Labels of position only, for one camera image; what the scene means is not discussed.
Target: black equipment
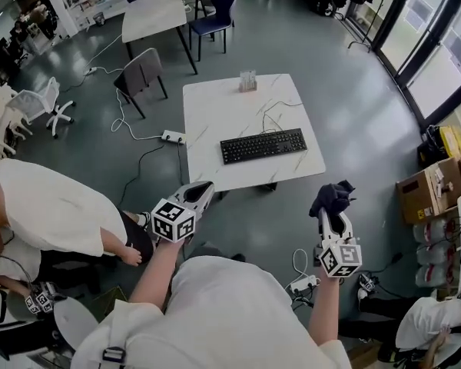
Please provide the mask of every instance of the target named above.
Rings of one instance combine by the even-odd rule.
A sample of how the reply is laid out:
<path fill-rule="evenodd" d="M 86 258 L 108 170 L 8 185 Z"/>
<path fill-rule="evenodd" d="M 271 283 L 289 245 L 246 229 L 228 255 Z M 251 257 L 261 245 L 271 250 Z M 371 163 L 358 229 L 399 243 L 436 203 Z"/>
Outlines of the black equipment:
<path fill-rule="evenodd" d="M 224 164 L 307 150 L 302 130 L 275 131 L 221 141 Z"/>

